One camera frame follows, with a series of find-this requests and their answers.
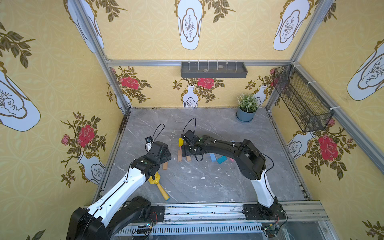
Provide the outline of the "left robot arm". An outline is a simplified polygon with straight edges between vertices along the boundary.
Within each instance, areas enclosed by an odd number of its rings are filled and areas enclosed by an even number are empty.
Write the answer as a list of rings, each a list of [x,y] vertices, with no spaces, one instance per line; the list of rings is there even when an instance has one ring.
[[[147,154],[133,160],[127,173],[88,208],[76,209],[70,218],[68,240],[109,240],[128,224],[148,218],[151,202],[143,197],[125,202],[147,180],[153,179],[161,164],[171,160],[167,144],[155,141]]]

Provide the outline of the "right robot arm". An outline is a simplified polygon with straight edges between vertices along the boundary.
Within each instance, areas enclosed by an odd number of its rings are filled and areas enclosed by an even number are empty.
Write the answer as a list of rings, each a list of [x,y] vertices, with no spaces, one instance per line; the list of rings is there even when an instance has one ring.
[[[182,135],[182,156],[203,157],[205,154],[218,154],[233,159],[241,174],[252,182],[258,197],[258,203],[271,209],[278,203],[267,177],[266,155],[261,153],[249,140],[227,142],[208,135],[199,137],[188,131]]]

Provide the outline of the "light blue long block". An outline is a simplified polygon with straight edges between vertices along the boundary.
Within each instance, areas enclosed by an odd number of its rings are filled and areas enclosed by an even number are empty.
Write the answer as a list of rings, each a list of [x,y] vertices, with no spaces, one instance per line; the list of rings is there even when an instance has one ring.
[[[215,154],[210,154],[210,158],[211,158],[211,161],[212,162],[216,162],[217,161],[217,158],[216,158],[216,155]]]

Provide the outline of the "yellow toy shovel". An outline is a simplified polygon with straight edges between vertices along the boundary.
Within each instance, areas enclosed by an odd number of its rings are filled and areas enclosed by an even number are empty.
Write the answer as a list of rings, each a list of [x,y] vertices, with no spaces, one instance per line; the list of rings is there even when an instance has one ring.
[[[164,200],[168,201],[170,199],[170,196],[168,195],[168,193],[165,191],[165,189],[160,184],[160,179],[161,179],[160,174],[158,172],[156,172],[154,176],[149,177],[148,181],[151,185],[156,185],[158,187],[161,195],[163,196]]]

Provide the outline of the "teal block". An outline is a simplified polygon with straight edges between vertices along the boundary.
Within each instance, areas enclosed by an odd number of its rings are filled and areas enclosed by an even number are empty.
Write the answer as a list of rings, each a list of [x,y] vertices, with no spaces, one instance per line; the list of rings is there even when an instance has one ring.
[[[224,163],[228,158],[226,156],[221,156],[217,159],[218,164]]]

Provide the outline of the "blue plant pot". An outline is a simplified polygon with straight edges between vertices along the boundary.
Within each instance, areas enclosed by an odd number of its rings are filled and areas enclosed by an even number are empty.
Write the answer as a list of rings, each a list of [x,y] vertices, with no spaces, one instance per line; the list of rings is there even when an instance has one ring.
[[[241,108],[238,108],[236,113],[237,119],[243,123],[251,122],[254,119],[255,115],[256,115],[256,112],[248,113],[243,111]]]

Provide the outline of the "green artificial plant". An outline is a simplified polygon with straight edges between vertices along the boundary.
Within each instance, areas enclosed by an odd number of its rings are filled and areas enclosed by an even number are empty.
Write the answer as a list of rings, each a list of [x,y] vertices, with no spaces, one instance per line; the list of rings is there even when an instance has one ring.
[[[260,104],[253,95],[241,94],[238,97],[239,108],[246,113],[254,113],[259,108]]]

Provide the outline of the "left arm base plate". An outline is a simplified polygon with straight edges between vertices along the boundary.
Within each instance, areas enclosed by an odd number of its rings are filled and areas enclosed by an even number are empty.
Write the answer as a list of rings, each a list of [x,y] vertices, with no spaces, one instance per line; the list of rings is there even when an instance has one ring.
[[[164,206],[150,206],[145,213],[145,220],[153,223],[162,223],[165,217]]]

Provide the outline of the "aluminium rail frame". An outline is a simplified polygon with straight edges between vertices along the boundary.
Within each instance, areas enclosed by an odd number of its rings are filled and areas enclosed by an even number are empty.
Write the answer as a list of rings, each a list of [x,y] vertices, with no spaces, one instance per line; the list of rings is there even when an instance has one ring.
[[[150,240],[158,236],[255,234],[263,240],[336,240],[338,235],[323,205],[319,201],[285,201],[282,208],[286,220],[246,220],[243,205],[255,202],[151,204],[164,206],[162,223],[140,218],[120,230],[110,240],[132,238]]]

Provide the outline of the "grey wall shelf tray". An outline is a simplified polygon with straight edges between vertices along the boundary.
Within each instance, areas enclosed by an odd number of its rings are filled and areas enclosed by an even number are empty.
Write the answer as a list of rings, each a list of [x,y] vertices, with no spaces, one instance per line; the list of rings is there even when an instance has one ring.
[[[238,61],[187,61],[181,63],[182,78],[246,78],[248,70]]]

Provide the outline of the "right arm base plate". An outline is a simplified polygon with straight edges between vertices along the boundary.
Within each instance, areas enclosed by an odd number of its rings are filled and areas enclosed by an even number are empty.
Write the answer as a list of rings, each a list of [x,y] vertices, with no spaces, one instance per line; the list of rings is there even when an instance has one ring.
[[[267,220],[277,222],[286,220],[286,214],[281,204],[273,204],[271,207],[265,207],[261,204],[245,204],[242,213],[246,220]]]

